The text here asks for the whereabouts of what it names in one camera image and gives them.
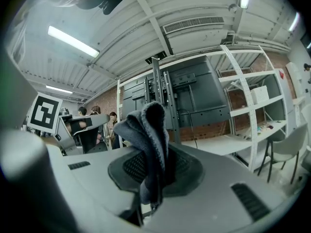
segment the white box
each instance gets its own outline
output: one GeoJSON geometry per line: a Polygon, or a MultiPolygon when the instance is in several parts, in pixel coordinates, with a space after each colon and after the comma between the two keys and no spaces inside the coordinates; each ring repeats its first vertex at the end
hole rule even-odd
{"type": "Polygon", "coordinates": [[[251,90],[251,95],[252,95],[254,104],[258,104],[260,102],[269,100],[267,86],[265,85],[251,90]]]}

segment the brick wall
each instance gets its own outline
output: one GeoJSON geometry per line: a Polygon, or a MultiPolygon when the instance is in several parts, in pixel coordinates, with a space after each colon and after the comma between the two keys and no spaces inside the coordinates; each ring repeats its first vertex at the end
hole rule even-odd
{"type": "MultiPolygon", "coordinates": [[[[296,94],[295,94],[295,89],[293,86],[293,82],[292,79],[288,73],[288,70],[286,68],[286,65],[290,62],[289,58],[286,55],[282,55],[279,53],[274,53],[274,52],[266,52],[269,59],[271,60],[271,63],[273,65],[274,68],[281,68],[283,69],[286,79],[288,81],[288,85],[290,87],[291,90],[291,94],[292,94],[292,98],[295,99],[296,98],[296,94]]],[[[251,68],[254,72],[259,72],[259,71],[263,71],[266,68],[266,59],[265,57],[261,54],[256,61],[251,65],[251,68]]]]}
{"type": "MultiPolygon", "coordinates": [[[[267,52],[267,55],[270,58],[274,68],[282,68],[284,70],[286,78],[289,82],[290,90],[292,92],[292,97],[293,99],[296,98],[293,82],[286,69],[286,64],[290,62],[287,56],[277,54],[277,53],[271,53],[271,52],[267,52]]],[[[254,72],[265,70],[266,60],[264,56],[259,56],[256,59],[256,61],[251,65],[251,68],[254,72]]],[[[250,69],[243,70],[243,73],[249,73],[249,72],[251,72],[250,69]]],[[[235,71],[222,73],[223,77],[227,77],[231,75],[235,75],[235,71]]],[[[247,105],[243,91],[233,90],[233,91],[230,91],[228,95],[229,95],[233,109],[239,109],[247,105]]],[[[100,106],[102,113],[109,114],[112,111],[116,112],[117,110],[116,98],[117,98],[117,88],[115,87],[103,93],[102,95],[98,96],[93,101],[91,101],[86,106],[87,111],[89,113],[92,106],[98,105],[100,106]]],[[[264,110],[263,109],[256,110],[256,117],[257,117],[258,122],[264,121],[264,110]]],[[[249,121],[248,114],[235,116],[234,121],[235,121],[235,126],[236,126],[237,131],[250,127],[250,121],[249,121]]],[[[230,125],[229,125],[229,121],[208,124],[208,125],[203,125],[199,127],[194,127],[193,132],[194,134],[192,133],[191,127],[181,128],[180,129],[181,140],[191,141],[193,140],[193,135],[195,139],[204,139],[204,138],[212,138],[212,137],[217,137],[220,135],[230,134],[230,125]]],[[[169,131],[169,135],[170,135],[170,141],[174,141],[172,131],[169,131]]]]}
{"type": "Polygon", "coordinates": [[[117,87],[113,87],[105,93],[101,94],[85,107],[87,113],[91,112],[91,108],[95,105],[98,105],[101,108],[102,114],[110,114],[110,112],[117,113],[117,87]]]}

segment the air vent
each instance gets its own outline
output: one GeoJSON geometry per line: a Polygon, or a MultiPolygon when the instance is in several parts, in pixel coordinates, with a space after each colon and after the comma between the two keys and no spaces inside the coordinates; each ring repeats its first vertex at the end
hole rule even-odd
{"type": "Polygon", "coordinates": [[[245,210],[251,216],[253,221],[261,219],[269,214],[270,210],[257,197],[257,195],[244,183],[234,184],[231,189],[243,204],[245,210]]]}
{"type": "Polygon", "coordinates": [[[187,20],[182,20],[174,23],[167,24],[163,26],[166,34],[172,33],[178,30],[202,26],[202,25],[212,25],[212,24],[224,24],[224,19],[222,17],[196,17],[187,20]]]}
{"type": "Polygon", "coordinates": [[[68,167],[70,170],[74,170],[74,169],[82,168],[82,167],[88,166],[88,165],[91,165],[90,162],[82,161],[82,162],[70,164],[70,165],[68,165],[68,167]]]}

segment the white chair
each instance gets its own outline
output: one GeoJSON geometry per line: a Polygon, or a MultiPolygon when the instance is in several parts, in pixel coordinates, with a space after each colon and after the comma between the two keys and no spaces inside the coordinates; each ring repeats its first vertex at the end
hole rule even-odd
{"type": "Polygon", "coordinates": [[[305,155],[302,158],[301,166],[311,172],[311,103],[307,104],[302,110],[301,113],[308,124],[308,141],[307,141],[307,150],[305,155]]]}
{"type": "Polygon", "coordinates": [[[261,166],[260,166],[260,169],[257,175],[259,176],[267,155],[269,155],[271,158],[267,182],[269,182],[270,180],[272,164],[277,163],[277,162],[284,162],[281,168],[283,169],[285,166],[285,163],[288,160],[296,156],[296,163],[294,167],[293,176],[291,179],[291,184],[292,184],[294,177],[295,177],[296,169],[297,169],[297,163],[299,159],[299,150],[301,150],[301,148],[303,147],[306,133],[307,133],[307,124],[304,124],[304,125],[299,126],[297,129],[295,129],[283,141],[275,142],[271,138],[268,138],[266,152],[264,154],[264,158],[262,160],[262,163],[261,163],[261,166]]]}

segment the gray towel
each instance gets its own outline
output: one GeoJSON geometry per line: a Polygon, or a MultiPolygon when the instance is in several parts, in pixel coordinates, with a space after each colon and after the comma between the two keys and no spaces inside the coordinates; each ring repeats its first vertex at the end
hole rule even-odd
{"type": "Polygon", "coordinates": [[[141,111],[129,113],[126,120],[117,123],[113,130],[145,153],[147,177],[140,185],[140,199],[143,204],[156,203],[158,189],[165,185],[169,156],[163,106],[159,102],[148,103],[141,111]]]}

